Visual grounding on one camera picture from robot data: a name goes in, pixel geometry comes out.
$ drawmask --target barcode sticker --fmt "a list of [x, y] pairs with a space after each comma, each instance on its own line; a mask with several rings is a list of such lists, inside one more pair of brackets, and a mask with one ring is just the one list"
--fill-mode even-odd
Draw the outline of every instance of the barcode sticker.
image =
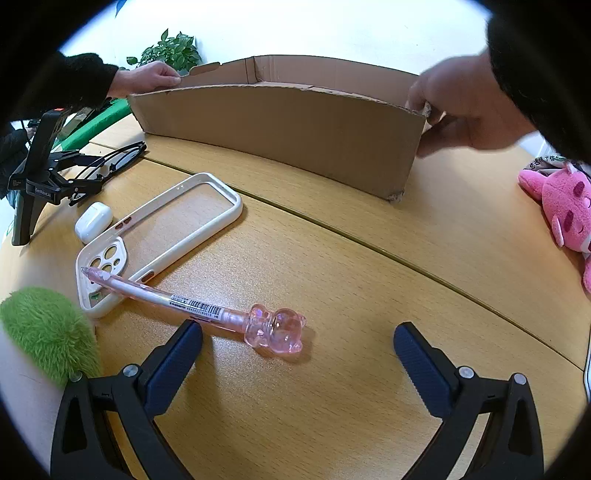
[[186, 312], [194, 313], [199, 316], [201, 320], [219, 320], [221, 307], [203, 303], [202, 301], [188, 299], [180, 295], [172, 295], [170, 304], [173, 307], [185, 310]]

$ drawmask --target potted plant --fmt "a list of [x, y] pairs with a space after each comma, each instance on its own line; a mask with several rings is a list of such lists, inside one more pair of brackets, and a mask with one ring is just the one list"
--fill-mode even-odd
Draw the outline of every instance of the potted plant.
[[136, 66], [146, 65], [155, 60], [170, 65], [181, 75], [186, 75], [192, 67], [203, 63], [195, 46], [195, 37], [189, 37], [182, 32], [178, 32], [176, 37], [169, 37], [168, 28], [164, 30], [156, 45], [142, 52], [139, 60], [137, 57], [127, 57], [127, 63]]

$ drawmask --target white wall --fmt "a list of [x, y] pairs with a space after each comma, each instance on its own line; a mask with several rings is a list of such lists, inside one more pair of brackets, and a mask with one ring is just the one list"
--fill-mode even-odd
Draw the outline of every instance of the white wall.
[[488, 13], [466, 0], [128, 0], [111, 6], [63, 48], [126, 66], [171, 34], [194, 35], [205, 61], [261, 54], [338, 57], [420, 73], [486, 43]]

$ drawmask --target pink plush toy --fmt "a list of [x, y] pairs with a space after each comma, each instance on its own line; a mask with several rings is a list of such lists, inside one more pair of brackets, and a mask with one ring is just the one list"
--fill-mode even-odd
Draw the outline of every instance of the pink plush toy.
[[548, 177], [521, 170], [519, 185], [535, 200], [542, 201], [558, 246], [583, 253], [583, 285], [591, 293], [591, 183], [587, 175], [566, 163], [565, 168]]

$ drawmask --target hand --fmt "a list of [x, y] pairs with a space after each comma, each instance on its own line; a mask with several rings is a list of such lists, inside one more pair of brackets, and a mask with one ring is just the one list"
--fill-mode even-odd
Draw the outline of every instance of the hand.
[[174, 88], [181, 82], [177, 71], [163, 61], [153, 61], [133, 70], [115, 73], [107, 96], [125, 98], [130, 93], [148, 93], [156, 89]]
[[431, 128], [421, 137], [417, 157], [450, 147], [505, 148], [535, 131], [499, 88], [488, 50], [443, 60], [423, 72], [410, 87], [407, 107], [420, 111], [425, 101], [431, 105]]

